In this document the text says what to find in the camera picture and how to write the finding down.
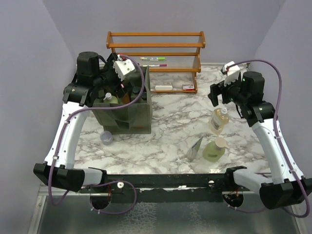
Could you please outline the green lotion pump bottle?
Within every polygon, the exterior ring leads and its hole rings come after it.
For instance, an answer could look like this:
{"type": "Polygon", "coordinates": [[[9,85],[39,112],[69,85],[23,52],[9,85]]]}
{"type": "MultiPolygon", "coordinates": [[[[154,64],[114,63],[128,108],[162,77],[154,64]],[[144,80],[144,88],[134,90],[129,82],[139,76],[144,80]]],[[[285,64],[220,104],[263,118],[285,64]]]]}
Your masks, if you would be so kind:
{"type": "Polygon", "coordinates": [[[119,104],[118,98],[113,96],[111,93],[107,92],[102,99],[103,103],[109,103],[109,104],[119,104]]]}

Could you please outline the amber mouthwash bottle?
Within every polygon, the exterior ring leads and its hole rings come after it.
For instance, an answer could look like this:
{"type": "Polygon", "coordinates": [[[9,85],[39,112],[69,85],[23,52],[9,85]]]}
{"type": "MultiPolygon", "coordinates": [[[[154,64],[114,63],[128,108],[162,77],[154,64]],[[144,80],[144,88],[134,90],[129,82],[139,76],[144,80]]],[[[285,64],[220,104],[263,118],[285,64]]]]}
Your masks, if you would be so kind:
{"type": "Polygon", "coordinates": [[[230,116],[227,108],[217,108],[213,111],[209,120],[210,130],[216,134],[221,134],[225,125],[229,123],[230,116]]]}

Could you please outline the green canvas bag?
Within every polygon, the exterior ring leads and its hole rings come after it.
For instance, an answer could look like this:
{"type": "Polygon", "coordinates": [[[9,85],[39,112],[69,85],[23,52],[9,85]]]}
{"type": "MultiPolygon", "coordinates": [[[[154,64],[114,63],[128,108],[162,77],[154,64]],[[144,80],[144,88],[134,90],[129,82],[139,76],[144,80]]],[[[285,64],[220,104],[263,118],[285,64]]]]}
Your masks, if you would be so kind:
{"type": "Polygon", "coordinates": [[[150,73],[148,67],[141,68],[145,83],[143,92],[147,93],[147,101],[138,101],[128,107],[117,110],[94,110],[98,123],[105,131],[118,134],[150,134],[152,122],[152,100],[150,91],[150,73]]]}

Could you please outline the orange bottle pink cap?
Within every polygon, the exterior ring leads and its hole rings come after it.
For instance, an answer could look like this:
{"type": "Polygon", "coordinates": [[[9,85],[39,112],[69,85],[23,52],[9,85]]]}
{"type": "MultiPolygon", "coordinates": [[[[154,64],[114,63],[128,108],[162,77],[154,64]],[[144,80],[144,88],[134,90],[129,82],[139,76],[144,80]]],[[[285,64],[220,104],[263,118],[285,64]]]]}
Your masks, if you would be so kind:
{"type": "Polygon", "coordinates": [[[121,84],[120,92],[119,92],[119,98],[123,104],[128,104],[130,102],[129,98],[129,84],[121,84]]]}

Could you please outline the clear square bottle black caps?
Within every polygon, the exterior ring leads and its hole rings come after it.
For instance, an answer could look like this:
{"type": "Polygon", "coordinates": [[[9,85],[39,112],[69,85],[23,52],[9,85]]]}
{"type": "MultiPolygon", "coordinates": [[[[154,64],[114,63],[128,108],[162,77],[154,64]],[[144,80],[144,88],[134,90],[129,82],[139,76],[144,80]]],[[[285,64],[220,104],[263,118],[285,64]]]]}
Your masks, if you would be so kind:
{"type": "Polygon", "coordinates": [[[146,102],[147,101],[147,93],[146,92],[143,92],[142,95],[141,95],[141,101],[142,102],[146,102]]]}

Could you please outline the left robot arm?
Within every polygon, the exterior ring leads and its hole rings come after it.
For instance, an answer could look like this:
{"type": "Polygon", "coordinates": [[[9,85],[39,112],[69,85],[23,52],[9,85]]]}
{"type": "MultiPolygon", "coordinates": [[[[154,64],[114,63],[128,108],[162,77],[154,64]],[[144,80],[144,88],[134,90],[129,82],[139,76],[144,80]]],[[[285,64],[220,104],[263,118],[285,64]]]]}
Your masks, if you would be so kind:
{"type": "Polygon", "coordinates": [[[48,190],[78,192],[84,186],[99,193],[106,190],[104,170],[76,169],[74,163],[82,127],[100,90],[120,84],[113,68],[117,58],[116,53],[111,53],[107,60],[96,52],[79,53],[74,78],[63,90],[62,114],[54,142],[44,162],[35,164],[33,169],[48,190]]]}

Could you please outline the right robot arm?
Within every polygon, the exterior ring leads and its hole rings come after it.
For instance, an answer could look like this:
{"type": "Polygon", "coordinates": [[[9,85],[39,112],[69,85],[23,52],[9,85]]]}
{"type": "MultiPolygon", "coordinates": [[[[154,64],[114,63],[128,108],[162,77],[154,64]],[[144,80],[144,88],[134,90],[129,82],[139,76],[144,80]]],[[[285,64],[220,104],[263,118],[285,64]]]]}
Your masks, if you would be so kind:
{"type": "Polygon", "coordinates": [[[276,209],[302,203],[304,196],[312,192],[312,180],[305,178],[293,160],[279,122],[273,118],[275,109],[263,100],[264,84],[261,73],[248,71],[238,74],[237,80],[229,84],[225,81],[212,84],[208,98],[214,107],[221,95],[224,104],[233,102],[240,108],[242,117],[259,139],[271,171],[271,178],[265,178],[244,166],[228,168],[225,187],[230,191],[245,187],[258,194],[266,208],[276,209]]]}

